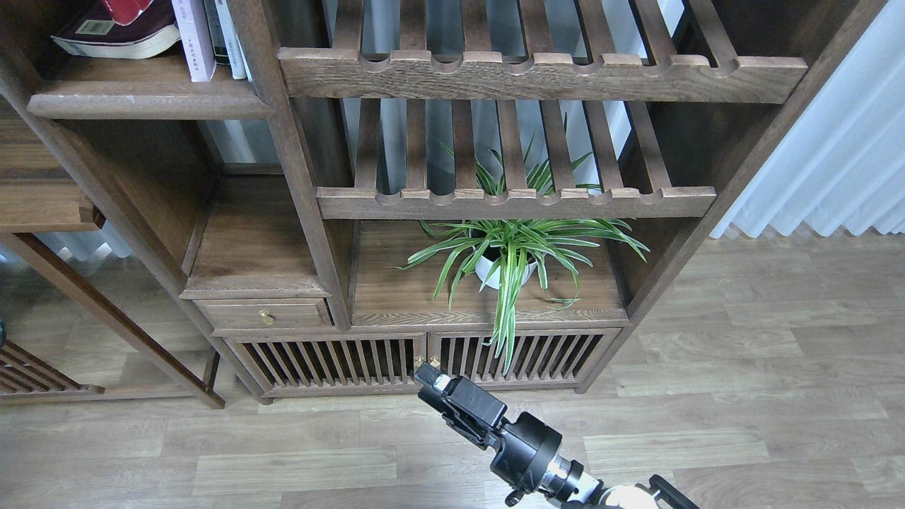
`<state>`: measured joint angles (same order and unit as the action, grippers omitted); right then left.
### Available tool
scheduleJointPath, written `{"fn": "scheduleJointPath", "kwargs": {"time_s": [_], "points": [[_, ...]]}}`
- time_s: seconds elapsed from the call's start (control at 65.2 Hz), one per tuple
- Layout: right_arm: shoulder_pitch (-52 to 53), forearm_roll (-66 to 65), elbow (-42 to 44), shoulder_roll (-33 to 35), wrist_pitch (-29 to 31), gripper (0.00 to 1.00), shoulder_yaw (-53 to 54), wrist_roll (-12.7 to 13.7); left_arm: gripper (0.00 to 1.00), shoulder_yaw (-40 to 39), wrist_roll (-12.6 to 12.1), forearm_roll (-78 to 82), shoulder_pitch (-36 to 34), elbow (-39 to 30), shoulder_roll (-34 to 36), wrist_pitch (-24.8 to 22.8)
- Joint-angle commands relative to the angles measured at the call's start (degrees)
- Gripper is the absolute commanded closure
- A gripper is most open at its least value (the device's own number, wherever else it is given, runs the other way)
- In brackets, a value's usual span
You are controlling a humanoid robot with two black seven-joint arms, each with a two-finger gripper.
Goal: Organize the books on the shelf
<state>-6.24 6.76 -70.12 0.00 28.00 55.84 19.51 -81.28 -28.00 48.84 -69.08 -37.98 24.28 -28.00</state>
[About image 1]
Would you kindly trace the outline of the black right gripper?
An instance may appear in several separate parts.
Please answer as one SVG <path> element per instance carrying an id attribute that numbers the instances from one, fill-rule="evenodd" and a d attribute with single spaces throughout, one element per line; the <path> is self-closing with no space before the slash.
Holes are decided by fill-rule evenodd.
<path id="1" fill-rule="evenodd" d="M 516 422 L 508 422 L 503 417 L 507 406 L 498 397 L 465 377 L 452 378 L 427 363 L 414 371 L 414 379 L 421 383 L 418 397 L 438 411 L 450 428 L 478 448 L 495 449 L 491 471 L 512 487 L 505 500 L 508 507 L 534 492 L 556 507 L 602 502 L 602 482 L 585 473 L 578 461 L 562 457 L 562 435 L 538 418 L 523 412 Z"/>

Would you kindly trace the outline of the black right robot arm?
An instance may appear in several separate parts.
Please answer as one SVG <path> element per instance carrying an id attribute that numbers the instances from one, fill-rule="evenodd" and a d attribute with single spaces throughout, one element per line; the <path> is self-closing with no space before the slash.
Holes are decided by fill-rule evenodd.
<path id="1" fill-rule="evenodd" d="M 562 435 L 556 429 L 526 411 L 508 421 L 507 406 L 465 377 L 450 377 L 427 363 L 414 377 L 421 383 L 418 397 L 450 428 L 478 448 L 495 450 L 491 471 L 512 488 L 507 506 L 538 492 L 560 508 L 657 508 L 660 501 L 672 508 L 696 507 L 661 476 L 650 477 L 649 486 L 605 486 L 584 464 L 559 454 Z"/>

